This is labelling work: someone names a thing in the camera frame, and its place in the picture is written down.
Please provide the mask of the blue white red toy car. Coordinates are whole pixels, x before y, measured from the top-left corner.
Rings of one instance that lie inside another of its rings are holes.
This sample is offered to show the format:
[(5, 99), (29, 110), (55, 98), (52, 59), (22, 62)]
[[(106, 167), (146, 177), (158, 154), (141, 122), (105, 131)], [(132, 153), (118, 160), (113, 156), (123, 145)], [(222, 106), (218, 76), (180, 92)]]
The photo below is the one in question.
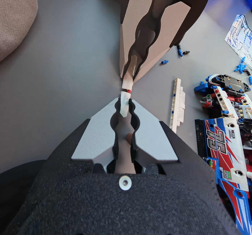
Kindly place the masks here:
[(210, 119), (195, 120), (198, 155), (215, 171), (220, 198), (241, 234), (251, 234), (250, 87), (229, 75), (215, 74), (195, 92)]

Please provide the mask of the white curved brick piece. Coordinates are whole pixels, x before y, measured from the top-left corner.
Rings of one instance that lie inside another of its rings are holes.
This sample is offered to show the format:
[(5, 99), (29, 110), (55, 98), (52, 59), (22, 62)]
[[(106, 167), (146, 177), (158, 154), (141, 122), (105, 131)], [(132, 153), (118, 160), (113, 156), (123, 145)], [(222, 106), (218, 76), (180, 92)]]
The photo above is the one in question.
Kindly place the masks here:
[(122, 117), (126, 117), (128, 114), (128, 110), (129, 110), (129, 100), (131, 98), (131, 93), (122, 91), (121, 92), (121, 105), (120, 105), (120, 114)]
[(132, 90), (133, 77), (134, 77), (136, 65), (137, 65), (137, 55), (132, 55), (130, 64), (123, 78), (122, 89), (130, 90), (130, 91)]

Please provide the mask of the cluster of blue connectors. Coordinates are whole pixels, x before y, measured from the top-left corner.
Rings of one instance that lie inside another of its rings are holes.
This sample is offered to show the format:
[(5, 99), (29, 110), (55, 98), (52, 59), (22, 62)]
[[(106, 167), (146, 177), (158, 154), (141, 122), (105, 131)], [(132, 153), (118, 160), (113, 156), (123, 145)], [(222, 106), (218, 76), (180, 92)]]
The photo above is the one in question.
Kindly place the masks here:
[(245, 62), (245, 59), (246, 59), (246, 57), (243, 57), (242, 58), (242, 60), (241, 60), (241, 62), (239, 63), (239, 65), (237, 65), (236, 66), (236, 69), (234, 70), (234, 72), (239, 72), (240, 74), (242, 74), (244, 71), (245, 71), (245, 69), (246, 69), (246, 64), (244, 64), (244, 62)]

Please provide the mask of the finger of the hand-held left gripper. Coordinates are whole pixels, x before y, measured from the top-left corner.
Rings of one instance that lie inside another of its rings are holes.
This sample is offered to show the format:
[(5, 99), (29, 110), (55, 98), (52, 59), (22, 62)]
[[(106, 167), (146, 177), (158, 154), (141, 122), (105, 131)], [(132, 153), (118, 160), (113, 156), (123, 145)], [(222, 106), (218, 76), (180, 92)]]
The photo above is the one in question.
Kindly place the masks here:
[(141, 19), (148, 13), (153, 0), (121, 0), (120, 13), (120, 53), (119, 68), (123, 78), (127, 70), (132, 46), (136, 41), (137, 26)]
[(170, 44), (190, 9), (190, 6), (181, 1), (165, 8), (158, 20), (155, 38), (147, 47), (145, 57), (137, 67), (134, 82), (142, 78), (170, 50)]

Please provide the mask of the person's right hand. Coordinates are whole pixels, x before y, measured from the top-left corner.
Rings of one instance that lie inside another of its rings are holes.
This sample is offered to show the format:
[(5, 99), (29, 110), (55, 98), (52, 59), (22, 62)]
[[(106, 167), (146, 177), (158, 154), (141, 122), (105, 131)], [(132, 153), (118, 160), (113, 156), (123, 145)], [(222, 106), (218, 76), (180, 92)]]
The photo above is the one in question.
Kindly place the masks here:
[(119, 154), (116, 161), (116, 174), (136, 174), (134, 164), (131, 161), (132, 133), (119, 139)]

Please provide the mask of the dark cloth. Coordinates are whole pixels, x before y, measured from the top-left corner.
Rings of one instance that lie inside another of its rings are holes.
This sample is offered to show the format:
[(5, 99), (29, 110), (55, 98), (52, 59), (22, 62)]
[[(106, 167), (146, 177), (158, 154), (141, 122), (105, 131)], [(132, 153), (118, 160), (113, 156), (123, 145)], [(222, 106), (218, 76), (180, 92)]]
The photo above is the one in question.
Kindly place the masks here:
[(3, 234), (21, 208), (46, 160), (28, 162), (0, 174), (0, 232)]

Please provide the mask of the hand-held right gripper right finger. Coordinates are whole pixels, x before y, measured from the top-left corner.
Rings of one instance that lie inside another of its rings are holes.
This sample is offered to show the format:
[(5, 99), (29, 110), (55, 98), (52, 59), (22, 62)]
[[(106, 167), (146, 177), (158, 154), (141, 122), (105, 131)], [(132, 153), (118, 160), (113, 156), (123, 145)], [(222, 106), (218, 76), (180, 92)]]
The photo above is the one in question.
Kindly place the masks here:
[(163, 164), (178, 162), (178, 157), (160, 121), (133, 99), (129, 100), (131, 126), (131, 161), (136, 173), (144, 173), (154, 164), (159, 173), (165, 173)]

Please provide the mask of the long white brick beam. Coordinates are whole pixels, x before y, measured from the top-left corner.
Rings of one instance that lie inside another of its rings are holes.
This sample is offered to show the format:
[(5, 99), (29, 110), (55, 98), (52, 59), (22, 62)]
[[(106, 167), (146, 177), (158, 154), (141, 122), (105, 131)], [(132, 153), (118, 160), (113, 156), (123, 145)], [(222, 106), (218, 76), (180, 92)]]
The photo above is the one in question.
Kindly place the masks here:
[(177, 128), (184, 122), (185, 92), (181, 86), (181, 79), (175, 78), (172, 96), (170, 129), (176, 133)]

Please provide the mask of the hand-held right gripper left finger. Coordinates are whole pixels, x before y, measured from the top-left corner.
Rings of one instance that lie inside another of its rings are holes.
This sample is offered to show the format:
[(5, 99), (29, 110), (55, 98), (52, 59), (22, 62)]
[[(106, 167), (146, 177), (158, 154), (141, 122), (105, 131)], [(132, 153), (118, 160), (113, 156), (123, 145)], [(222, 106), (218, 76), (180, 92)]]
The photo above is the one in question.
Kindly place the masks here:
[(115, 98), (90, 118), (72, 160), (101, 164), (106, 173), (115, 173), (119, 154), (115, 128), (119, 123), (120, 107), (120, 98)]

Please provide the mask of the printed instruction sheet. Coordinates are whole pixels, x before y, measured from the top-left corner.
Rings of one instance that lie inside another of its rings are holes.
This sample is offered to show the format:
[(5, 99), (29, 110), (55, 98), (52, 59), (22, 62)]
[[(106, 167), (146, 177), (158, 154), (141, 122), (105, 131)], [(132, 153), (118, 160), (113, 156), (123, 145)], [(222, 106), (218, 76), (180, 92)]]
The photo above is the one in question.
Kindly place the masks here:
[(251, 12), (236, 16), (228, 34), (225, 37), (227, 44), (242, 59), (245, 57), (245, 64), (252, 69), (252, 26)]

